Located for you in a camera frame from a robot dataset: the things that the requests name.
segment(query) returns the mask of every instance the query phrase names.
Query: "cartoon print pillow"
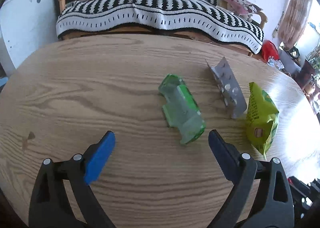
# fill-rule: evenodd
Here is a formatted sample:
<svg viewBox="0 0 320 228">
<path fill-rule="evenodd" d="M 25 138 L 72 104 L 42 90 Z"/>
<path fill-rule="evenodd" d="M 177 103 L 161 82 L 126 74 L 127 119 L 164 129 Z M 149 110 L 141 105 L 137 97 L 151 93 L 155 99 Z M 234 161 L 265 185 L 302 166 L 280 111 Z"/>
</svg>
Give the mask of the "cartoon print pillow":
<svg viewBox="0 0 320 228">
<path fill-rule="evenodd" d="M 236 15 L 253 15 L 262 11 L 260 7 L 247 0 L 223 0 L 234 10 Z"/>
</svg>

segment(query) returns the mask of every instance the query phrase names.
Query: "black and white blanket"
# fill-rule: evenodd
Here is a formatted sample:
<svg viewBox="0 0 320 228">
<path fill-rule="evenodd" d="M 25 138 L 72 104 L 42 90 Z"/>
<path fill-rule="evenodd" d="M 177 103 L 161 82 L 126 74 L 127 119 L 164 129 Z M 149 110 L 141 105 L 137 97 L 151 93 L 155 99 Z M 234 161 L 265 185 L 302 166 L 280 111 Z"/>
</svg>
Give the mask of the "black and white blanket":
<svg viewBox="0 0 320 228">
<path fill-rule="evenodd" d="M 262 46 L 263 31 L 207 0 L 92 0 L 76 1 L 58 18 L 60 37 L 69 30 L 102 31 L 120 25 L 160 30 L 201 31 L 222 43 L 241 44 L 253 53 Z"/>
</svg>

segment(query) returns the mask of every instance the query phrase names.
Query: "metal screw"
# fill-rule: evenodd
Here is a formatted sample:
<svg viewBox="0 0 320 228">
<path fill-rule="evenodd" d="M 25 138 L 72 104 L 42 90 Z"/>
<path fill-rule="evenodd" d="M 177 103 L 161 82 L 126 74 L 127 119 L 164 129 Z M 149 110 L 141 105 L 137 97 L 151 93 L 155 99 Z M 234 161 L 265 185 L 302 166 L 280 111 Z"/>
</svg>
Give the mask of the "metal screw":
<svg viewBox="0 0 320 228">
<path fill-rule="evenodd" d="M 226 84 L 226 85 L 224 86 L 224 88 L 225 88 L 227 91 L 229 91 L 230 88 L 231 88 L 231 86 L 230 86 L 230 84 Z"/>
<path fill-rule="evenodd" d="M 243 153 L 241 156 L 244 159 L 250 159 L 250 155 L 248 153 Z"/>
<path fill-rule="evenodd" d="M 50 162 L 51 162 L 50 159 L 45 159 L 45 160 L 43 161 L 43 164 L 48 165 Z"/>
<path fill-rule="evenodd" d="M 279 164 L 279 163 L 280 163 L 280 159 L 278 159 L 278 158 L 273 158 L 273 162 L 276 163 L 276 164 Z"/>
<path fill-rule="evenodd" d="M 235 88 L 232 89 L 232 93 L 234 95 L 237 95 L 237 92 L 238 92 L 238 87 L 235 87 Z"/>
<path fill-rule="evenodd" d="M 80 160 L 82 158 L 81 154 L 76 154 L 73 156 L 73 160 Z"/>
<path fill-rule="evenodd" d="M 306 204 L 307 206 L 312 206 L 312 201 L 308 197 L 306 198 Z"/>
</svg>

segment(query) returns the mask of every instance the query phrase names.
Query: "chip bag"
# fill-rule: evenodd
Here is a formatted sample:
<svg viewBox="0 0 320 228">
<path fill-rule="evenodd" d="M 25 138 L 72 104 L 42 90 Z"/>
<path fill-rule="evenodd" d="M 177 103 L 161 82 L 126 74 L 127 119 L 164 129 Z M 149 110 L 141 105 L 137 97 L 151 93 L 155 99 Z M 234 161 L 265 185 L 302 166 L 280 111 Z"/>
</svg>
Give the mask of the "chip bag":
<svg viewBox="0 0 320 228">
<path fill-rule="evenodd" d="M 279 123 L 279 111 L 270 96 L 255 82 L 249 83 L 250 98 L 246 119 L 246 133 L 251 144 L 267 160 Z"/>
</svg>

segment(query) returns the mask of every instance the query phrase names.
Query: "stuffed animal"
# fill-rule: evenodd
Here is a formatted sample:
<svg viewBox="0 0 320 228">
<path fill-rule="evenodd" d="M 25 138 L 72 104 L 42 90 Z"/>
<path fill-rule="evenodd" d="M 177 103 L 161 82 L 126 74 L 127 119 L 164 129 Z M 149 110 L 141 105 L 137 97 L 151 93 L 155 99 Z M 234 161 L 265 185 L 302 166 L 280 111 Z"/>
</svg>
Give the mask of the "stuffed animal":
<svg viewBox="0 0 320 228">
<path fill-rule="evenodd" d="M 238 16 L 243 17 L 244 19 L 250 19 L 250 15 L 256 14 L 259 11 L 262 11 L 260 7 L 251 3 L 247 0 L 223 0 L 227 2 L 232 9 L 234 10 L 235 14 Z"/>
</svg>

